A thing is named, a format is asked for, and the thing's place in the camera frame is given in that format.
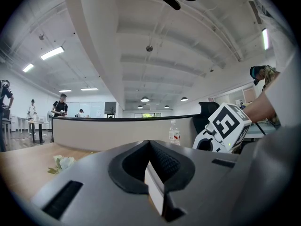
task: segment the smoke detector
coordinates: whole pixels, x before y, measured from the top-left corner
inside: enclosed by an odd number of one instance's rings
[[[154,49],[154,48],[153,48],[152,45],[149,45],[149,46],[146,47],[146,51],[147,51],[147,52],[151,52],[153,49]]]

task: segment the table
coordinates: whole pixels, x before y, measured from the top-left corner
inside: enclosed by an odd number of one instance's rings
[[[43,134],[42,134],[42,125],[43,124],[48,124],[47,122],[38,122],[38,121],[27,121],[28,123],[32,124],[32,141],[34,143],[39,143],[39,144],[43,144],[45,141],[43,141]],[[39,138],[40,141],[35,141],[34,139],[34,124],[38,124],[39,125]]]
[[[23,117],[18,116],[18,120],[20,120],[20,130],[21,130],[21,133],[22,133],[22,121],[26,121],[26,120],[28,120],[28,118],[23,118]]]
[[[10,144],[10,129],[9,129],[9,125],[11,124],[9,119],[6,118],[2,118],[2,123],[4,124],[4,138],[5,138],[5,145],[9,145]],[[6,136],[6,127],[8,128],[8,139]]]
[[[30,199],[55,175],[47,173],[55,167],[53,156],[74,157],[79,160],[91,151],[60,146],[56,143],[33,146],[0,153],[0,173],[10,191]]]
[[[275,127],[270,123],[258,123],[259,126],[263,129],[265,134],[272,133],[276,131]],[[264,134],[259,130],[259,128],[254,124],[251,125],[245,138],[262,138]]]

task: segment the ceiling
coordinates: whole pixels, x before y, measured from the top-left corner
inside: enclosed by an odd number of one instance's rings
[[[172,109],[211,69],[227,70],[264,50],[262,25],[248,0],[179,1],[179,11],[162,0],[114,1],[118,22],[112,39],[118,45],[126,110],[136,109],[143,96],[150,99],[144,110]],[[65,0],[27,0],[0,37],[0,56],[12,70],[53,93],[71,89],[78,96],[84,93],[80,88],[97,87],[94,93],[109,94],[110,83],[95,69],[99,65],[91,62],[72,22]],[[61,45],[64,53],[40,59]],[[152,52],[146,51],[148,45]],[[24,74],[29,63],[35,67]]]

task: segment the floor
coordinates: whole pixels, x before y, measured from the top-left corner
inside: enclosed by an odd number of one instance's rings
[[[37,135],[34,136],[36,141],[39,141],[39,131],[36,130]],[[44,144],[50,143],[52,132],[42,130]],[[40,144],[33,143],[32,135],[29,135],[28,131],[12,131],[10,134],[10,145],[6,145],[6,151],[13,151],[22,148],[28,148],[37,146]]]

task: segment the window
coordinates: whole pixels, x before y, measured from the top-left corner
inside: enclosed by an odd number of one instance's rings
[[[135,113],[135,118],[161,117],[161,113]]]

